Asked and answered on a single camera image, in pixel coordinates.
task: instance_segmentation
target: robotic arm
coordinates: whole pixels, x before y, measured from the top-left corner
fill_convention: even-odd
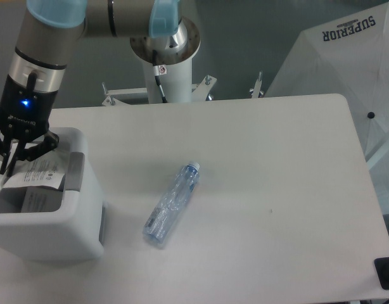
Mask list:
[[[164,48],[181,27],[179,1],[27,0],[0,102],[0,174],[11,176],[17,160],[35,160],[58,146],[48,118],[74,46],[85,32],[148,37],[151,45]],[[182,49],[185,43],[174,47]],[[43,142],[25,149],[40,136]],[[8,163],[13,140],[18,146]]]

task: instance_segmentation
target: plastic water bottle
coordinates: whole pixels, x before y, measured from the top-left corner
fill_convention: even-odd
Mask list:
[[[165,240],[199,180],[199,167],[199,164],[193,161],[182,167],[173,184],[163,194],[144,226],[144,235],[151,241],[162,244]]]

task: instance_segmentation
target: bottle cap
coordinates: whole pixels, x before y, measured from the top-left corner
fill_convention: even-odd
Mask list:
[[[199,171],[199,169],[200,169],[200,165],[198,163],[196,163],[195,161],[189,162],[189,166],[194,167],[197,171]]]

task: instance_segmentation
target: white umbrella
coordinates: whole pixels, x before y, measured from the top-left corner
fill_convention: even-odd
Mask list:
[[[389,131],[389,3],[301,32],[266,96],[324,93],[346,97],[367,155]],[[385,157],[371,171],[379,200],[389,194]]]

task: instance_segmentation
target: metal bolt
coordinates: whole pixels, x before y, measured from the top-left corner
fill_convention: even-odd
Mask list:
[[[107,91],[107,88],[106,88],[106,84],[104,82],[101,83],[101,86],[103,87],[103,92],[105,95],[108,94],[108,91]]]

